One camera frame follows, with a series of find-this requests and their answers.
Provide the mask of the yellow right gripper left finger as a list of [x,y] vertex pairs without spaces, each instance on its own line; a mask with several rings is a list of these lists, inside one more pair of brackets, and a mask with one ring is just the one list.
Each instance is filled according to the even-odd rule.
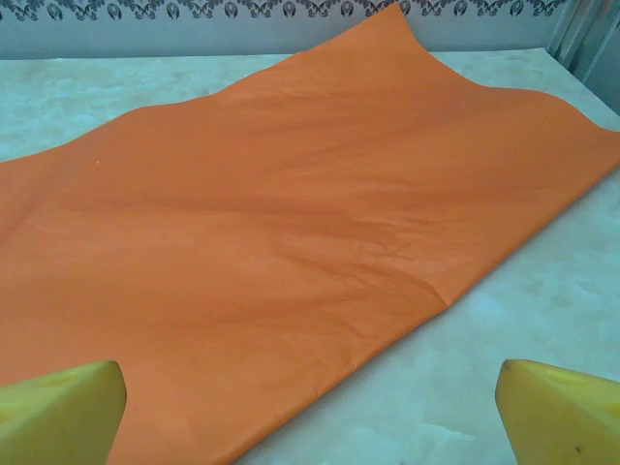
[[1,387],[1,462],[105,464],[127,389],[119,364],[96,361]]

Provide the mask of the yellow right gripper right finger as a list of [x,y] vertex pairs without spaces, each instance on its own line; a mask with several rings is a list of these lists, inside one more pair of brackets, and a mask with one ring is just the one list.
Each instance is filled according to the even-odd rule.
[[518,464],[619,462],[617,382],[509,359],[495,401]]

